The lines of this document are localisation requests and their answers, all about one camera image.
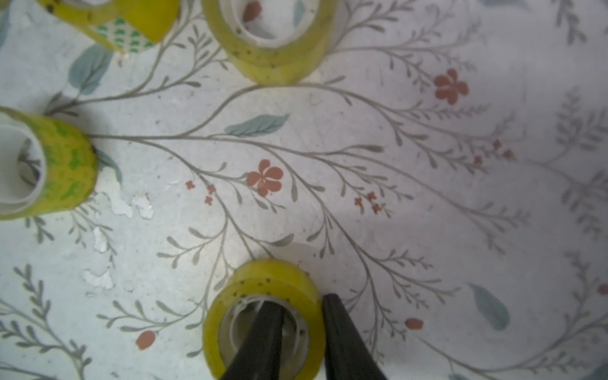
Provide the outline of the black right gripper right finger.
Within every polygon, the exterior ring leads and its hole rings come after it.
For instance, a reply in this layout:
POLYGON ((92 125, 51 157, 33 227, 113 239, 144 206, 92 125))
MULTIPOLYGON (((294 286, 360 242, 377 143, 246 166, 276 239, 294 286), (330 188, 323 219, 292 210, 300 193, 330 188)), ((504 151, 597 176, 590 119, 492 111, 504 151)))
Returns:
POLYGON ((323 296, 322 313, 326 327, 326 378, 387 380, 337 294, 323 296))

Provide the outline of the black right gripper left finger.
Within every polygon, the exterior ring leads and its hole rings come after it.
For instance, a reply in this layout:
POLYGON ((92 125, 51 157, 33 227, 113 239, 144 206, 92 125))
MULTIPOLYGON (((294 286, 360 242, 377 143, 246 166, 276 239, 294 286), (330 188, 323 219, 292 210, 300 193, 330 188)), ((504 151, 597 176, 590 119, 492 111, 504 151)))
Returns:
POLYGON ((280 377, 283 322, 284 308, 264 302, 245 342, 221 380, 277 380, 280 377))

